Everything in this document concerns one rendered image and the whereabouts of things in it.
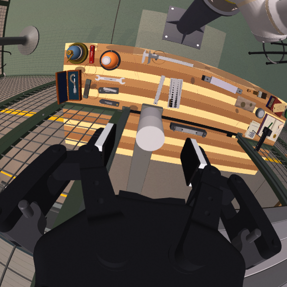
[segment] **green floor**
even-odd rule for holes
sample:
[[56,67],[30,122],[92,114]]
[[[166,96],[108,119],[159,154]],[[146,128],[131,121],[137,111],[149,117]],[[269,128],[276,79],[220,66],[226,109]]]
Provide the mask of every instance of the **green floor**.
[[[65,43],[94,42],[142,46],[151,50],[194,59],[256,84],[287,101],[287,64],[266,65],[264,55],[241,13],[221,16],[209,23],[201,50],[162,40],[165,17],[170,5],[187,9],[189,0],[11,0],[5,37],[19,36],[27,26],[40,33],[37,49],[28,56],[17,46],[5,46],[6,75],[54,74],[63,70]],[[281,51],[266,44],[268,51]],[[273,55],[278,61],[280,55]]]

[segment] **open case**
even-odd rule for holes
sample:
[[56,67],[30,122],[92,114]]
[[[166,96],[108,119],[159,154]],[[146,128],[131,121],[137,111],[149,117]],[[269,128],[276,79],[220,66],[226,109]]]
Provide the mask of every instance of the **open case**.
[[58,104],[82,100],[81,72],[81,70],[71,70],[56,73]]

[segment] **round pole base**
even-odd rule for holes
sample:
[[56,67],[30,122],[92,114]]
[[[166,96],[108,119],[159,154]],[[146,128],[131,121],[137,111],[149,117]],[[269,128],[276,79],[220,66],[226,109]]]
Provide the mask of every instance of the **round pole base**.
[[26,37],[27,42],[24,45],[18,45],[18,50],[22,55],[32,54],[39,43],[39,31],[34,26],[28,26],[19,35],[20,37]]

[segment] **red booklet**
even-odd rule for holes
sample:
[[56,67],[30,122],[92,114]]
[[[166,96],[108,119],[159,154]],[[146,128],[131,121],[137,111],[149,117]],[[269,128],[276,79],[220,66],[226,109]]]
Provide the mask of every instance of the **red booklet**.
[[[269,102],[267,103],[266,107],[268,109],[270,109],[271,111],[273,111],[274,105],[275,104],[282,104],[276,97],[271,96],[271,100],[269,100]],[[278,112],[275,113],[275,115],[277,115],[278,117],[280,117],[282,115],[283,112]]]

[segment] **vernier caliper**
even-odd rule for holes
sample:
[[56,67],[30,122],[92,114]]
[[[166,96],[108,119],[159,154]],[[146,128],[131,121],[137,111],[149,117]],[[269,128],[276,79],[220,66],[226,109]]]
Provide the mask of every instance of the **vernier caliper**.
[[185,66],[189,66],[189,67],[193,67],[193,64],[188,63],[188,62],[184,62],[184,61],[180,61],[180,60],[175,60],[172,58],[167,58],[167,57],[163,57],[157,54],[151,54],[150,51],[149,53],[146,53],[146,50],[143,53],[143,59],[142,59],[142,63],[145,61],[145,58],[148,57],[148,64],[150,63],[150,59],[153,58],[155,60],[160,59],[160,60],[165,60],[168,62],[173,62],[173,63],[177,63],[177,64],[181,64],[181,65],[185,65]]

